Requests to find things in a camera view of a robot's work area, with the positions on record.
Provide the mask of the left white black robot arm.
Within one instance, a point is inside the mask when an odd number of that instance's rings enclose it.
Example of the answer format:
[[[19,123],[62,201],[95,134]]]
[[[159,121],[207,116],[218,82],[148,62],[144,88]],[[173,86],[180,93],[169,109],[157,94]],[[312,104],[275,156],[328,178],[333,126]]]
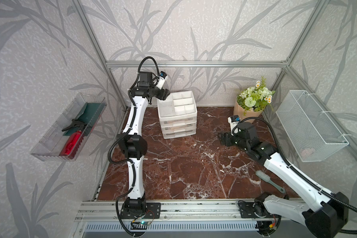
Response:
[[[159,70],[156,60],[145,57],[139,64],[135,82],[128,90],[131,110],[124,131],[117,135],[108,152],[111,164],[127,163],[129,168],[129,190],[124,210],[145,213],[147,209],[143,185],[143,159],[147,153],[147,141],[142,137],[142,123],[146,108],[152,99],[166,100],[171,94],[163,88],[167,74]]]

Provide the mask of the white plastic drawer organizer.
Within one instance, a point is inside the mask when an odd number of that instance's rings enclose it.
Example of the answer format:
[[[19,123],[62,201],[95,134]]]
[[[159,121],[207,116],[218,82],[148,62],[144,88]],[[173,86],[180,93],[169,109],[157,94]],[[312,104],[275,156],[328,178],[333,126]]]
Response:
[[[196,134],[197,106],[192,91],[171,93],[166,100],[157,100],[157,108],[164,139]]]

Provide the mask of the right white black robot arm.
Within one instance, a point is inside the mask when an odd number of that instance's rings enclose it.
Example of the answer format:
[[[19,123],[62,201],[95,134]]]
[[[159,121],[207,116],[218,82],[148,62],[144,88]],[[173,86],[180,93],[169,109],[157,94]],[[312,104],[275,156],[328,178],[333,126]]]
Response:
[[[344,229],[349,212],[357,213],[357,207],[350,205],[343,193],[333,193],[319,185],[289,162],[280,148],[260,141],[249,118],[241,120],[233,115],[228,122],[231,131],[218,135],[220,143],[244,151],[252,160],[278,176],[305,202],[300,204],[265,192],[255,200],[261,211],[302,224],[317,238],[333,238],[338,233],[357,235],[357,230]]]

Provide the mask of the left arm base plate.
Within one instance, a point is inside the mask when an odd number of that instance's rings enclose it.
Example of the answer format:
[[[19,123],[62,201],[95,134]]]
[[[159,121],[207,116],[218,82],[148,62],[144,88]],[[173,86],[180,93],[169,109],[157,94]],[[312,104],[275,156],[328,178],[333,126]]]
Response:
[[[147,219],[159,219],[161,213],[161,203],[148,202],[141,207],[132,208],[131,205],[123,205],[120,213],[122,219],[134,219],[142,216]]]

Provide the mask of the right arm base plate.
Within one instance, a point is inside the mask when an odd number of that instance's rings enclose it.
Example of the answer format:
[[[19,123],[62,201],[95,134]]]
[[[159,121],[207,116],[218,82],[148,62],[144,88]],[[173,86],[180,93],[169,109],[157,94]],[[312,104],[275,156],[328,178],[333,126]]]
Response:
[[[237,205],[241,218],[279,219],[281,217],[280,215],[269,213],[262,203],[239,200]]]

